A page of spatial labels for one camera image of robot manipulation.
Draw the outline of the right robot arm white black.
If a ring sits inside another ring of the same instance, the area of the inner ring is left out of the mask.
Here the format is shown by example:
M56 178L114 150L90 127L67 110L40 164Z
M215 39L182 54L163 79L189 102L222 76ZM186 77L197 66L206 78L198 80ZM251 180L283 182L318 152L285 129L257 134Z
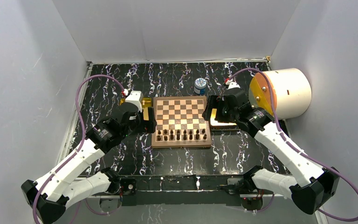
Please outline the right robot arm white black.
M215 120L235 123L271 151L290 171L290 175L254 166L242 176L242 180L226 188L245 189L249 193L266 189L290 198L306 214L315 213L335 194L339 176L293 150L293 142L285 133L278 131L274 117L261 107L252 107L245 96L239 87L229 88L223 96L211 95L207 98L202 117L209 121L212 110L216 109Z

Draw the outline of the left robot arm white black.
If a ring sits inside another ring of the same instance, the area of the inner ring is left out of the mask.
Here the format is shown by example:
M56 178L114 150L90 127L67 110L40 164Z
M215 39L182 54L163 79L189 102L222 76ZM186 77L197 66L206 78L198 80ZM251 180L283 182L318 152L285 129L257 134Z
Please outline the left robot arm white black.
M132 91L112 116L99 121L82 136L78 147L63 161L37 180L22 184L21 190L37 224L54 223L68 207L94 194L122 193L121 177L111 168L81 181L76 178L133 131L155 132L154 109L147 108L149 117L145 119L143 97L141 91Z

